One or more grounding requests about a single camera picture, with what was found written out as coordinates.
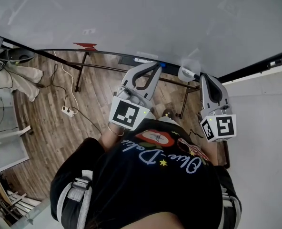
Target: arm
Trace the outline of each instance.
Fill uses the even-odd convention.
[[[119,141],[124,131],[124,128],[113,123],[109,123],[109,127],[111,130],[107,128],[98,140],[105,152],[108,152]]]
[[[217,143],[208,143],[207,139],[203,138],[201,150],[209,158],[214,166],[218,165],[217,160]]]

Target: white wall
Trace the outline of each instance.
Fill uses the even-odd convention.
[[[237,115],[228,146],[242,201],[239,229],[282,229],[282,72],[226,88]]]

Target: red graphic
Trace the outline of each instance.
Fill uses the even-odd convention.
[[[97,51],[97,50],[94,48],[97,44],[94,44],[94,43],[78,43],[78,42],[74,42],[73,44],[82,46],[84,49],[86,49],[86,50],[88,50],[88,51]]]
[[[202,152],[202,150],[199,147],[197,147],[196,145],[188,144],[188,142],[182,138],[178,139],[177,145],[182,151],[186,153],[190,153],[192,151],[197,156],[202,157],[203,159],[207,161],[210,161],[208,157]]]
[[[168,134],[167,132],[158,132],[156,130],[144,131],[137,134],[136,137],[148,143],[156,144],[162,147],[170,147],[175,143],[170,134]]]

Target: white cloth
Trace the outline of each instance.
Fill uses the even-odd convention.
[[[33,83],[40,82],[42,76],[43,72],[41,70],[7,63],[4,69],[0,71],[0,87],[11,87],[13,80],[13,87],[10,89],[11,92],[19,90],[20,92],[26,94],[29,100],[33,102],[40,93],[39,88],[37,88]]]
[[[152,119],[152,120],[155,120],[156,117],[154,116],[154,114],[152,112],[149,112],[144,119]],[[163,122],[168,122],[168,123],[172,123],[172,124],[175,124],[175,125],[179,125],[176,121],[170,119],[169,117],[167,116],[163,116],[163,117],[160,117],[158,119],[159,121],[163,121]]]

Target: white strap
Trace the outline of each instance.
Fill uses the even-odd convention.
[[[72,189],[70,189],[70,191],[67,195],[67,198],[70,198],[74,201],[80,202],[81,199],[83,198],[83,196],[84,196],[84,191],[72,188]]]
[[[64,190],[60,194],[59,201],[57,202],[56,215],[57,215],[57,220],[59,221],[59,223],[61,223],[61,214],[63,212],[64,201],[65,201],[65,198],[67,196],[67,193],[69,192],[69,190],[71,188],[71,185],[72,185],[72,182],[70,182],[64,188]]]
[[[86,224],[86,218],[89,210],[90,199],[92,195],[92,188],[90,187],[84,194],[83,204],[80,210],[77,229],[84,229]]]
[[[82,170],[82,176],[88,177],[92,181],[93,171],[92,170]]]
[[[222,218],[221,218],[221,222],[219,223],[218,229],[223,228],[224,219],[225,219],[225,214],[223,213],[223,210],[224,210],[224,207],[222,206]]]
[[[236,221],[235,221],[235,227],[234,229],[237,229],[238,227],[238,224],[240,223],[241,221],[241,206],[240,206],[240,203],[239,201],[237,200],[236,197],[231,197],[231,199],[233,200],[234,204],[235,204],[235,209],[236,209]]]

